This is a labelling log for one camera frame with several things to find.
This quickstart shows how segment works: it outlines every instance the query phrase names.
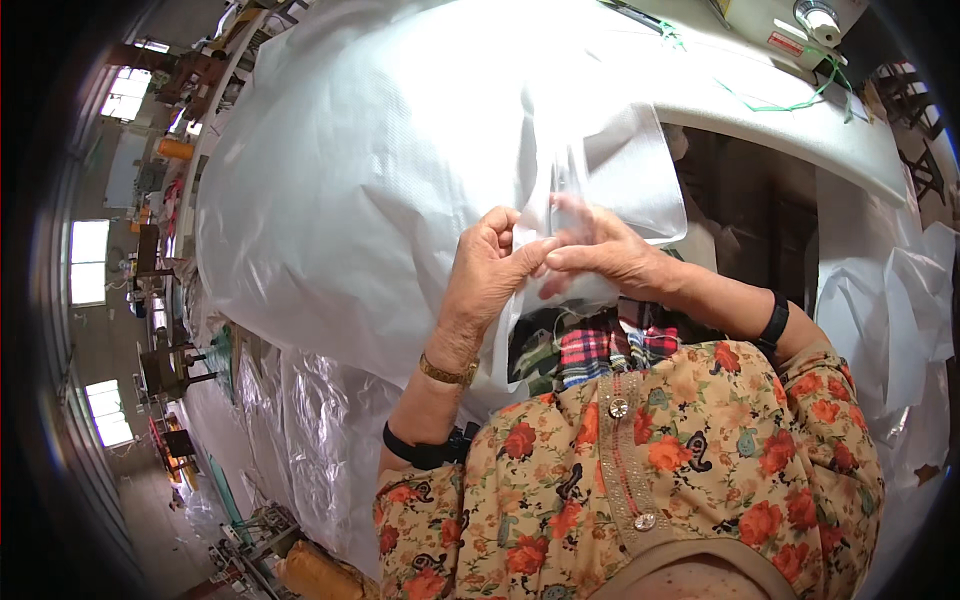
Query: floral blouse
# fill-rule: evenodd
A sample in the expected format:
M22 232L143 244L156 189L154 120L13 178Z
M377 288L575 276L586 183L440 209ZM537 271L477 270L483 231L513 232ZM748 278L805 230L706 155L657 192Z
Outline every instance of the floral blouse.
M384 472L373 511L386 598L615 598L707 553L776 600L853 596L882 504L832 347L778 376L709 342L500 410L466 466Z

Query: black wristband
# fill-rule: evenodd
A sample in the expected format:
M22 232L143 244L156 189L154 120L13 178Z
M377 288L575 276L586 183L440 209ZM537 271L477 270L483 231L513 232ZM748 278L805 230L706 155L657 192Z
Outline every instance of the black wristband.
M763 352L767 360L773 362L774 352L777 351L777 342L786 329L786 320L790 317L790 305L786 298L777 290L770 290L774 294L774 312L770 315L770 321L763 329L763 333L754 342L757 348Z
M441 467L444 463L464 463L467 461L467 452L473 436L480 430L480 425L467 423L467 430L454 427L450 437L444 444L417 444L409 445L401 441L390 430L389 423L383 423L383 444L396 456L420 470L430 470Z

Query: gold wristwatch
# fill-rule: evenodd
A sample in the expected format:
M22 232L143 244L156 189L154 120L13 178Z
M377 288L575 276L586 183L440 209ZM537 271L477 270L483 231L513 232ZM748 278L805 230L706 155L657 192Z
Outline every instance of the gold wristwatch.
M456 374L452 372L441 371L433 365L430 364L430 361L426 359L426 353L420 355L420 370L423 371L423 374L431 379L436 379L443 383L452 383L454 385L462 385L465 388L473 382L473 377L477 373L477 359L473 359L473 362L470 363L470 366L467 367L467 371Z

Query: button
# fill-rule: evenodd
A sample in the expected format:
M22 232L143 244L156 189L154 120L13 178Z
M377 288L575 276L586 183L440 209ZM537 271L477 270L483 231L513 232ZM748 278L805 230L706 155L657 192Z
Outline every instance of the button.
M614 398L613 402L610 403L610 416L614 419L626 417L628 410L630 410L630 405L623 398Z
M653 513L644 513L634 521L634 528L637 531L649 531L657 524L657 516Z

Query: green twine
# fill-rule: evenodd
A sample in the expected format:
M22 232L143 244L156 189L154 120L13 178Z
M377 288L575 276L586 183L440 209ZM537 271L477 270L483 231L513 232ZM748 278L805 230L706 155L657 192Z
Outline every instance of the green twine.
M686 52L686 48L684 47L684 41L681 39L680 35L677 33L676 27L674 27L673 25L670 25L666 21L661 21L660 28L663 29L663 33L660 36L663 39L663 41L668 42L670 46L673 48L681 48L684 50L684 52ZM834 57L812 46L804 46L804 52L813 52L813 53L819 54L822 58L826 59L833 66L833 70L830 71L829 78L824 82L823 85L818 87L817 90L813 92L813 95L810 96L810 99L807 100L806 102L800 102L798 104L791 105L789 107L778 107L778 106L772 106L772 105L755 107L754 105L744 100L738 93L730 89L726 84L718 80L716 77L714 77L713 80L717 82L721 87L729 91L734 98L736 98L741 103L743 103L743 106L749 108L753 112L792 112L800 108L809 108L815 104L818 104L817 97L823 94L824 90L827 89L828 85L830 85L834 81L837 81L837 78L839 76L839 81L850 92L850 94L847 95L847 105L844 108L844 120L843 120L845 124L850 123L850 120L853 118L853 110L851 107L851 97L853 95L853 88L850 85L850 81L847 80L847 77L840 70L839 62Z

